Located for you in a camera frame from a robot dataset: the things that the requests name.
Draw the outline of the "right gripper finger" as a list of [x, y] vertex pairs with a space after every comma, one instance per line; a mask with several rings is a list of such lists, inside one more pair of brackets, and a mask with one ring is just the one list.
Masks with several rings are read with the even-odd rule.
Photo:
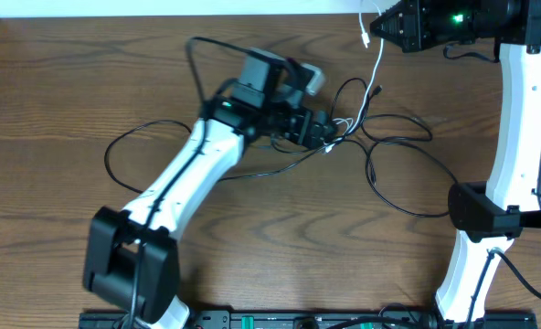
[[405, 28], [398, 21], [374, 21], [370, 24], [370, 32], [402, 50], [408, 50], [408, 38], [405, 34]]
[[400, 30], [402, 28], [401, 16], [404, 14], [404, 4], [404, 0], [397, 1], [370, 24], [370, 29]]

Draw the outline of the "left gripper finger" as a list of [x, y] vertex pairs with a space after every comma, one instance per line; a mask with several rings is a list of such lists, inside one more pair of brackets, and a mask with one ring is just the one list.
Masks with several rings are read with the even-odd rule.
[[334, 138], [334, 133], [312, 134], [309, 136], [309, 148], [314, 150], [329, 145]]
[[326, 111], [318, 111], [313, 122], [313, 135], [315, 137], [334, 137], [337, 133], [337, 125], [332, 121]]

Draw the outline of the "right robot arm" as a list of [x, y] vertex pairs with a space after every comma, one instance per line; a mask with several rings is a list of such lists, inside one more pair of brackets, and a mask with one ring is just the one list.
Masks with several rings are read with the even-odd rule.
[[531, 313], [487, 313], [485, 299], [523, 230], [541, 228], [541, 0], [400, 1], [371, 33], [419, 52], [451, 43], [494, 42], [503, 99], [493, 169], [448, 195], [456, 239], [425, 328], [533, 328]]

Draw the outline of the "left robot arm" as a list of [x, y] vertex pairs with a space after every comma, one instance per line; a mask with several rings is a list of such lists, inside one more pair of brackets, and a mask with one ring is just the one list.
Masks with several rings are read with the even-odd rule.
[[317, 150], [334, 138], [324, 111], [303, 106], [324, 84], [322, 71], [261, 49], [247, 50], [238, 78], [203, 101], [181, 151], [122, 210], [102, 207], [92, 218], [83, 286], [125, 311], [116, 328], [181, 328], [178, 244], [218, 180], [261, 136], [279, 136]]

